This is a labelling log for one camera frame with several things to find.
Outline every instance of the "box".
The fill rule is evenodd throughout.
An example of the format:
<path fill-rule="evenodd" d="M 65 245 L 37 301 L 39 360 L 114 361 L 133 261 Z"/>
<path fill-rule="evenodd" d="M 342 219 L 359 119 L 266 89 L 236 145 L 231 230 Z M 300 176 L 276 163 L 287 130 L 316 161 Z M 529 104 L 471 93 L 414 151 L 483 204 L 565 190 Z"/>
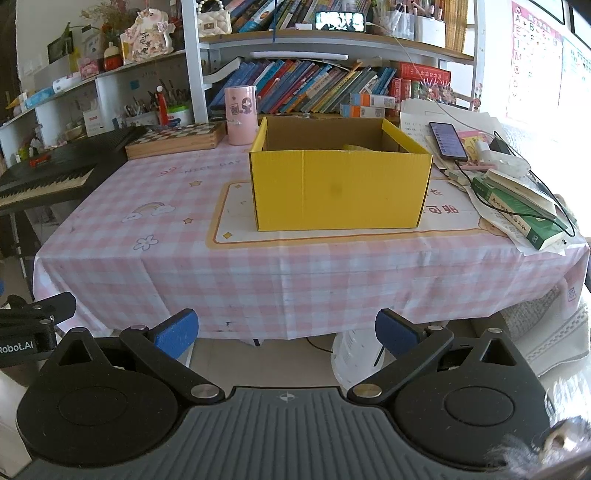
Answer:
<path fill-rule="evenodd" d="M 385 95 L 367 95 L 366 93 L 351 93 L 351 105 L 376 106 L 381 108 L 394 108 L 396 99 Z"/>
<path fill-rule="evenodd" d="M 445 22 L 430 17 L 415 17 L 414 41 L 445 48 Z"/>
<path fill-rule="evenodd" d="M 258 229 L 415 228 L 431 160 L 387 120 L 264 118 L 250 152 Z"/>
<path fill-rule="evenodd" d="M 86 134 L 89 137 L 94 137 L 95 135 L 99 135 L 106 131 L 105 124 L 103 123 L 103 117 L 100 114 L 100 110 L 98 108 L 94 110 L 88 110 L 87 112 L 84 112 L 83 115 L 84 125 L 86 126 Z"/>
<path fill-rule="evenodd" d="M 347 118 L 384 118 L 386 116 L 386 109 L 375 106 L 341 104 L 340 115 Z"/>

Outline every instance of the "pink checkered tablecloth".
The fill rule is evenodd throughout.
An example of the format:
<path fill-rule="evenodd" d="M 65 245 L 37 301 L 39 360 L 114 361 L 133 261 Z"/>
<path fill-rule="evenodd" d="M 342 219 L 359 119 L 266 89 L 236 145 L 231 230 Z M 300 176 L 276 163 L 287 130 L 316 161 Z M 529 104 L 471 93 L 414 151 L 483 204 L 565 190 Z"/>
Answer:
<path fill-rule="evenodd" d="M 35 297 L 76 296 L 64 330 L 154 326 L 189 307 L 201 337 L 243 339 L 371 327 L 384 307 L 415 323 L 484 317 L 563 278 L 576 309 L 583 238 L 524 256 L 445 180 L 431 180 L 416 231 L 257 232 L 246 152 L 224 140 L 129 161 L 41 248 Z"/>

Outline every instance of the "wall poster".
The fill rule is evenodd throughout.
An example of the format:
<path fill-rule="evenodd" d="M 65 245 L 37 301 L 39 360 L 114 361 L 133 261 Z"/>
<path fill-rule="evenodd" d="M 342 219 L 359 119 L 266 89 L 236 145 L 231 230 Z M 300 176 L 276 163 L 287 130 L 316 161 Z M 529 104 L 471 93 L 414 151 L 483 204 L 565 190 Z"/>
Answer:
<path fill-rule="evenodd" d="M 525 123 L 547 118 L 560 96 L 563 38 L 512 2 L 513 52 L 507 117 Z"/>

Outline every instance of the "phone screen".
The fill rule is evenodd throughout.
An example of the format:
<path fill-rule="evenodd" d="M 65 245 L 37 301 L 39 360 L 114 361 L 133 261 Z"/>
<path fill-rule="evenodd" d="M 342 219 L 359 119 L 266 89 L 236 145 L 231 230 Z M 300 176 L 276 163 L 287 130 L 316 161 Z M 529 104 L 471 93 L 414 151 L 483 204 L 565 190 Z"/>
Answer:
<path fill-rule="evenodd" d="M 437 145 L 443 157 L 456 158 L 458 160 L 468 160 L 468 156 L 462 141 L 457 136 L 456 129 L 452 124 L 429 123 Z"/>
<path fill-rule="evenodd" d="M 316 12 L 316 30 L 365 31 L 363 14 L 354 12 Z"/>

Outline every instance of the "yellow cardboard box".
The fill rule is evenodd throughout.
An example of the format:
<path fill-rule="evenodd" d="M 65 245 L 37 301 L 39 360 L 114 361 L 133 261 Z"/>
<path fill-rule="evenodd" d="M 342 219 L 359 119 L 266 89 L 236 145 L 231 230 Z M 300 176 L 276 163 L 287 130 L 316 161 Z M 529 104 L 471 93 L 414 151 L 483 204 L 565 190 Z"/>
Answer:
<path fill-rule="evenodd" d="M 250 152 L 258 229 L 415 228 L 431 161 L 381 118 L 264 118 Z"/>

